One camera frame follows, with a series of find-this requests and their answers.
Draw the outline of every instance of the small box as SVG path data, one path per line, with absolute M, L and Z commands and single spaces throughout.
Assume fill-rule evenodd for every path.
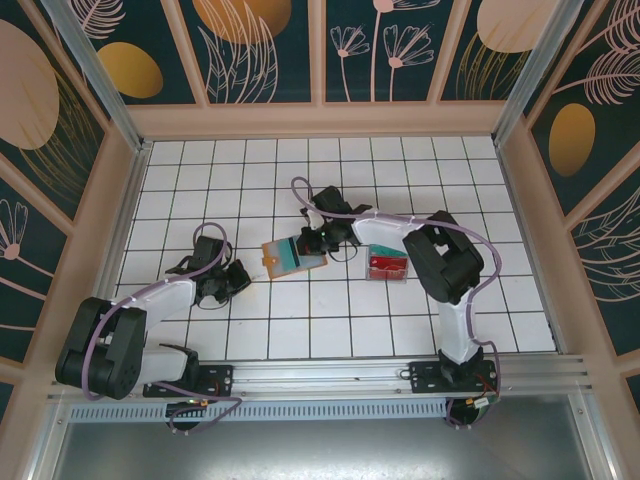
M 406 282 L 409 258 L 404 252 L 381 245 L 370 245 L 367 257 L 367 280 Z

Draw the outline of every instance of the black bracket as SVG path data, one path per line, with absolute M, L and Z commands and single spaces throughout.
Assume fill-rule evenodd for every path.
M 494 389 L 497 387 L 496 366 L 491 360 L 478 362 L 475 374 L 468 375 L 452 384 L 443 374 L 438 360 L 411 362 L 406 379 L 411 383 L 413 393 L 482 393 L 484 384 L 475 376 L 481 375 Z
M 185 388 L 180 380 L 177 382 L 165 382 L 184 390 L 202 395 L 228 397 L 231 395 L 233 385 L 233 367 L 231 365 L 200 365 L 198 367 L 195 384 Z M 145 385 L 142 392 L 145 398 L 175 398 L 184 397 L 181 393 L 158 387 L 157 385 Z

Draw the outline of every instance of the gold circle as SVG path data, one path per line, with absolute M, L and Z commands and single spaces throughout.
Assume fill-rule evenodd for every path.
M 0 138 L 33 150 L 49 141 L 58 124 L 56 73 L 31 37 L 0 20 Z
M 231 43 L 257 43 L 259 38 L 249 34 L 251 22 L 245 3 L 256 22 L 258 18 L 264 20 L 273 37 L 286 28 L 291 18 L 291 0 L 193 0 L 200 19 L 218 37 Z
M 478 36 L 491 50 L 526 52 L 536 46 L 557 0 L 483 0 Z
M 585 164 L 596 138 L 596 122 L 588 108 L 570 103 L 558 112 L 549 134 L 551 166 L 563 177 L 575 175 Z
M 162 90 L 160 67 L 141 48 L 114 42 L 98 50 L 98 57 L 120 93 L 134 98 L 149 98 Z

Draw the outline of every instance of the purple cable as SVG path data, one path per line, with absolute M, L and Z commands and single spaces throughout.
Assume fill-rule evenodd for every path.
M 374 212 L 374 213 L 363 213 L 363 214 L 360 214 L 360 215 L 323 212 L 322 210 L 317 208 L 315 205 L 313 205 L 311 202 L 309 202 L 308 200 L 305 200 L 304 198 L 302 198 L 302 196 L 298 193 L 298 190 L 297 190 L 297 187 L 296 187 L 296 182 L 303 182 L 306 185 L 307 191 L 309 192 L 309 198 L 311 198 L 313 196 L 313 187 L 311 187 L 311 184 L 309 183 L 309 181 L 304 177 L 295 177 L 295 178 L 293 178 L 291 180 L 291 191 L 293 192 L 293 195 L 296 197 L 296 199 L 302 205 L 304 205 L 308 210 L 310 210 L 312 212 L 315 212 L 315 213 L 317 213 L 319 215 L 322 215 L 323 217 L 343 218 L 343 219 L 348 219 L 348 220 L 361 220 L 361 219 L 367 219 L 367 218 L 382 218 L 382 219 L 386 218 L 388 220 L 403 220 L 403 221 L 407 221 L 407 223 L 416 223 L 416 224 L 420 224 L 420 225 L 431 225 L 433 227 L 445 228 L 445 229 L 449 229 L 449 230 L 456 230 L 458 232 L 462 232 L 462 233 L 464 233 L 466 235 L 469 235 L 470 237 L 475 238 L 476 240 L 478 240 L 480 243 L 482 243 L 484 246 L 486 246 L 489 249 L 489 251 L 493 255 L 493 261 L 494 261 L 494 263 L 496 265 L 496 269 L 491 274 L 491 276 L 489 278 L 487 278 L 484 282 L 482 282 L 480 285 L 478 285 L 469 294 L 469 298 L 467 299 L 466 320 L 467 320 L 467 332 L 469 333 L 469 338 L 471 338 L 471 341 L 473 341 L 473 343 L 475 343 L 478 346 L 489 345 L 493 349 L 493 356 L 495 358 L 496 377 L 497 377 L 496 394 L 499 394 L 500 393 L 500 385 L 501 385 L 501 382 L 502 382 L 502 375 L 501 375 L 501 372 L 500 372 L 500 359 L 498 358 L 498 349 L 496 348 L 496 344 L 493 343 L 493 341 L 491 341 L 491 340 L 480 341 L 480 340 L 476 339 L 475 333 L 473 331 L 473 323 L 472 323 L 473 299 L 484 288 L 488 287 L 491 282 L 496 280 L 498 278 L 498 275 L 500 275 L 500 272 L 502 271 L 502 258 L 500 257 L 500 253 L 498 252 L 496 247 L 494 247 L 493 244 L 491 244 L 491 242 L 489 242 L 489 240 L 484 238 L 482 235 L 479 235 L 478 233 L 474 232 L 473 230 L 470 230 L 468 228 L 462 227 L 460 225 L 455 225 L 455 224 L 452 224 L 452 223 L 438 222 L 437 220 L 428 220 L 426 218 L 423 218 L 423 219 L 416 219 L 414 217 L 407 218 L 407 217 L 403 217 L 401 215 L 390 215 L 388 213 L 378 213 L 377 211 Z M 450 407 L 447 409 L 448 410 L 447 416 L 449 416 L 449 413 L 451 411 Z
M 220 225 L 218 225 L 217 223 L 214 222 L 205 222 L 201 225 L 198 226 L 198 228 L 195 229 L 195 231 L 193 232 L 193 244 L 195 246 L 196 243 L 196 239 L 198 236 L 198 233 L 201 232 L 205 227 L 216 227 L 218 230 L 220 230 L 220 233 L 222 234 L 222 244 L 223 245 L 227 245 L 227 232 L 224 231 L 224 228 L 222 228 Z M 93 332 L 93 335 L 91 336 L 91 340 L 89 340 L 89 345 L 87 346 L 87 353 L 84 356 L 84 362 L 82 364 L 82 376 L 81 376 L 81 385 L 82 385 L 82 392 L 84 393 L 84 396 L 87 400 L 90 401 L 96 401 L 96 400 L 100 400 L 103 395 L 93 395 L 91 393 L 91 391 L 89 390 L 89 366 L 91 365 L 91 357 L 93 356 L 93 352 L 96 349 L 96 344 L 98 343 L 98 338 L 100 337 L 100 333 L 102 332 L 102 329 L 104 328 L 104 326 L 107 324 L 107 322 L 109 321 L 109 319 L 121 308 L 128 306 L 130 303 L 135 301 L 136 297 L 141 297 L 143 295 L 146 295 L 148 293 L 151 293 L 155 290 L 157 290 L 159 287 L 162 287 L 168 283 L 175 283 L 175 282 L 179 282 L 181 280 L 187 280 L 193 277 L 197 277 L 198 275 L 201 275 L 205 272 L 208 272 L 211 268 L 213 268 L 218 262 L 220 262 L 220 260 L 222 260 L 223 256 L 225 253 L 225 249 L 222 248 L 220 249 L 220 253 L 218 253 L 218 255 L 216 256 L 215 259 L 213 259 L 211 261 L 211 263 L 209 263 L 207 266 L 202 267 L 200 270 L 196 270 L 195 272 L 191 272 L 191 273 L 187 273 L 184 275 L 179 275 L 177 277 L 172 277 L 172 278 L 168 278 L 168 279 L 164 279 L 164 280 L 160 280 L 159 282 L 156 282 L 152 285 L 149 285 L 147 287 L 142 288 L 141 290 L 138 290 L 136 293 L 134 293 L 133 295 L 128 296 L 127 298 L 121 300 L 120 302 L 118 302 L 117 304 L 115 304 L 113 307 L 111 307 L 111 309 L 105 313 L 105 315 L 102 317 L 102 319 L 100 320 L 100 322 L 98 322 L 98 325 L 96 326 L 95 331 Z M 188 393 L 188 396 L 194 396 L 195 394 L 193 393 Z
M 194 427 L 189 431 L 185 431 L 184 432 L 185 436 L 189 435 L 189 433 L 200 433 L 200 432 L 203 432 L 203 431 L 213 427 L 220 420 L 222 420 L 224 417 L 226 417 L 231 412 L 233 412 L 236 408 L 238 408 L 240 406 L 240 404 L 242 403 L 242 399 L 239 398 L 239 397 L 219 397 L 219 396 L 213 396 L 213 395 L 203 395 L 203 394 L 200 394 L 200 393 L 194 394 L 193 392 L 189 392 L 187 390 L 183 390 L 182 388 L 174 387 L 173 385 L 169 385 L 168 383 L 164 383 L 164 382 L 156 382 L 155 385 L 158 386 L 158 387 L 166 388 L 167 390 L 172 390 L 172 391 L 174 391 L 176 393 L 181 393 L 181 394 L 183 394 L 183 395 L 185 395 L 187 397 L 197 396 L 198 398 L 201 398 L 201 399 L 204 399 L 204 400 L 211 400 L 213 402 L 236 402 L 233 405 L 231 405 L 229 408 L 227 408 L 224 412 L 222 412 L 220 415 L 218 415 L 216 418 L 211 420 L 210 422 L 207 422 L 207 423 L 204 423 L 204 424 L 200 424 L 197 427 Z M 181 414 L 186 413 L 186 412 L 192 412 L 192 411 L 195 411 L 195 410 L 202 410 L 202 408 L 203 407 L 185 407 L 185 408 L 181 408 L 180 410 L 176 410 L 175 412 L 173 412 L 173 415 L 171 415 L 171 417 L 169 418 L 169 427 L 171 428 L 171 431 L 174 434 L 178 432 L 178 429 L 173 424 L 174 420 L 176 419 L 176 417 L 178 415 L 181 415 Z

